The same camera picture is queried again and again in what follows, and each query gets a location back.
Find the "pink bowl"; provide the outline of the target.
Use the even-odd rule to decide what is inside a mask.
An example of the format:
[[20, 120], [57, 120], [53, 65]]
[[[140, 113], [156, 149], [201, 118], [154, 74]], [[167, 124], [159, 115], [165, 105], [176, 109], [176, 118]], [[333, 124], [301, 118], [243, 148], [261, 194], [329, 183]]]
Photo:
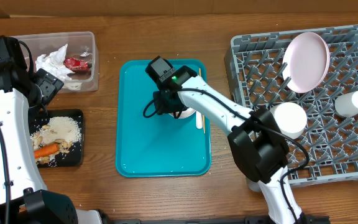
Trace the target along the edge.
[[185, 119], [193, 115], [195, 111], [196, 110], [194, 110], [193, 108], [187, 108], [186, 110], [183, 110], [181, 112], [170, 113], [170, 116], [174, 117], [175, 119]]

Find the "white plastic fork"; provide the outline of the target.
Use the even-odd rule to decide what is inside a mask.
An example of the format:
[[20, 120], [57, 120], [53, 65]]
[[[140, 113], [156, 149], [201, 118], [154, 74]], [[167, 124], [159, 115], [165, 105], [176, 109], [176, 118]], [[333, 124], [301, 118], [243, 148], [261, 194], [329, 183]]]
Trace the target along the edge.
[[203, 129], [203, 119], [202, 114], [200, 112], [196, 112], [196, 128]]

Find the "pile of white rice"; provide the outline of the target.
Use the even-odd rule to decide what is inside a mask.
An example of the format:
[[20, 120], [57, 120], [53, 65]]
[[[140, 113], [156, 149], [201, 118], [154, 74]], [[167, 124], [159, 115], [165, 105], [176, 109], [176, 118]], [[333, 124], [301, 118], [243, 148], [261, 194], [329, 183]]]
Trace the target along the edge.
[[68, 167], [79, 166], [83, 160], [83, 122], [81, 116], [55, 116], [52, 118], [37, 118], [30, 127], [30, 135], [43, 125], [51, 125], [69, 143], [69, 153], [58, 154], [49, 164], [39, 164], [38, 167]]

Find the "wooden chopstick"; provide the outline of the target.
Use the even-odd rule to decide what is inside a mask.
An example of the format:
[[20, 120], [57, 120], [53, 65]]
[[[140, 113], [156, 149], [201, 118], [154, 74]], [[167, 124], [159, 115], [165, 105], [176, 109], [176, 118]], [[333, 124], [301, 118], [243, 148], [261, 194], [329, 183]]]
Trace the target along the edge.
[[[201, 68], [199, 68], [199, 73], [198, 73], [198, 75], [202, 78]], [[203, 114], [201, 115], [201, 121], [202, 121], [203, 133], [205, 134], [205, 133], [206, 133], [206, 128], [205, 128], [205, 117], [204, 117], [204, 115], [203, 115]]]

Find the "pile of peanuts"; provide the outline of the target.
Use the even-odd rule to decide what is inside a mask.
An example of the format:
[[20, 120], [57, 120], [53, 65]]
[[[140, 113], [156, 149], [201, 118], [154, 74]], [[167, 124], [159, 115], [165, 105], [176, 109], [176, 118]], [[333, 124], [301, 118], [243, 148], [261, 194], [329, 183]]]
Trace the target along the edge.
[[69, 143], [63, 137], [58, 136], [51, 125], [43, 125], [38, 131], [30, 135], [34, 150], [35, 162], [39, 164], [51, 163], [55, 156], [70, 151]]

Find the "orange carrot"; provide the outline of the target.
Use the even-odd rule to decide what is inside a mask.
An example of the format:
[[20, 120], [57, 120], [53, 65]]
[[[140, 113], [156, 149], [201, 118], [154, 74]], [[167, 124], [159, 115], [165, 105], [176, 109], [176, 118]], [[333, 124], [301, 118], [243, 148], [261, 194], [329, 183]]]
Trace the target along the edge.
[[53, 143], [36, 150], [34, 152], [34, 156], [36, 159], [40, 157], [47, 157], [51, 154], [58, 152], [59, 150], [60, 150], [59, 144]]

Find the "light green bowl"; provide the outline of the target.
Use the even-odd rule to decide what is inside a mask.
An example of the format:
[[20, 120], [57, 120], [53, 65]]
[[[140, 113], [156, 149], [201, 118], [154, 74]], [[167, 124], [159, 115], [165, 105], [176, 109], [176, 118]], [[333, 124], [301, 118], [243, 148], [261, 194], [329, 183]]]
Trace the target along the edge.
[[281, 133], [296, 139], [301, 136], [307, 124], [305, 110], [292, 102], [281, 103], [270, 109]]

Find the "white round plate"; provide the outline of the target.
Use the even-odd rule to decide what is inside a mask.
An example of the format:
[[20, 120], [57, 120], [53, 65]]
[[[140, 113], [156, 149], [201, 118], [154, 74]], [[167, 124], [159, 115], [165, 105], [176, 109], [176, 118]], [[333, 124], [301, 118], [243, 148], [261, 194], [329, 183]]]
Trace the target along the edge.
[[287, 65], [283, 78], [290, 78], [287, 87], [296, 93], [306, 93], [316, 88], [328, 72], [328, 45], [318, 34], [304, 32], [290, 42], [283, 63]]

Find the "white plastic cup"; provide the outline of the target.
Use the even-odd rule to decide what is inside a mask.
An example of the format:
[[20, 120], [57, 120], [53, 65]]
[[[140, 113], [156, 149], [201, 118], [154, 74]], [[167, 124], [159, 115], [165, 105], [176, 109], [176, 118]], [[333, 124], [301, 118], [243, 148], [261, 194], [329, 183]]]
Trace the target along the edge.
[[358, 91], [337, 97], [334, 103], [336, 113], [342, 117], [353, 117], [358, 114]]

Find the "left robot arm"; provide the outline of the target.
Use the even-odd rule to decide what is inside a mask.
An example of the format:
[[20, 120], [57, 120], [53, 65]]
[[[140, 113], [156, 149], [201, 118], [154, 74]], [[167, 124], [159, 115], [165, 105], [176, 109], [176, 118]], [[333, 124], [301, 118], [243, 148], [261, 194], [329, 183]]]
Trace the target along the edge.
[[0, 223], [109, 223], [101, 210], [80, 210], [47, 189], [35, 163], [29, 121], [62, 88], [25, 62], [25, 43], [0, 36]]

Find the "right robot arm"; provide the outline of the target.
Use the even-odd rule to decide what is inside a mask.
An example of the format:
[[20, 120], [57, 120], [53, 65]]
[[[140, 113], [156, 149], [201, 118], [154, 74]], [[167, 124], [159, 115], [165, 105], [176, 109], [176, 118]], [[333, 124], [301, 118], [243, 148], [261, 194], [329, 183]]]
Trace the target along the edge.
[[270, 221], [307, 222], [288, 183], [290, 138], [281, 133], [269, 110], [241, 106], [211, 88], [190, 67], [175, 69], [160, 56], [145, 71], [158, 88], [150, 102], [155, 114], [177, 119], [188, 108], [201, 113], [227, 135], [236, 166], [262, 191]]

